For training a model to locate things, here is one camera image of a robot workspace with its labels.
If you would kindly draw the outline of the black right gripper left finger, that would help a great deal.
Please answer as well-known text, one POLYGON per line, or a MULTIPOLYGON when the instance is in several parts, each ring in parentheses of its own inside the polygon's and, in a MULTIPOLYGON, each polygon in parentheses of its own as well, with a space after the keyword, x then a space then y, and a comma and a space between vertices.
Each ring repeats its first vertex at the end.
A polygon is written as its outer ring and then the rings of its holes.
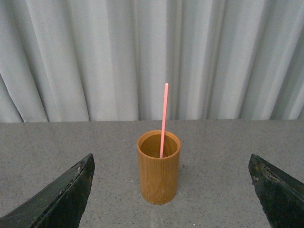
POLYGON ((95 170, 90 153, 28 201, 0 219, 2 228, 77 228, 95 170))

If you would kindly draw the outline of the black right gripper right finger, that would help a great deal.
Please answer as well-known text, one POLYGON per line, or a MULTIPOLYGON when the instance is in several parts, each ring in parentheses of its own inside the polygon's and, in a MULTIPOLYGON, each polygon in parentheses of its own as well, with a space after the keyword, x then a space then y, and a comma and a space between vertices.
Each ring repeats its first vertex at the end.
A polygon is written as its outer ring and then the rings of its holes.
POLYGON ((304 184, 256 154, 251 155, 248 169, 270 226, 302 228, 304 184))

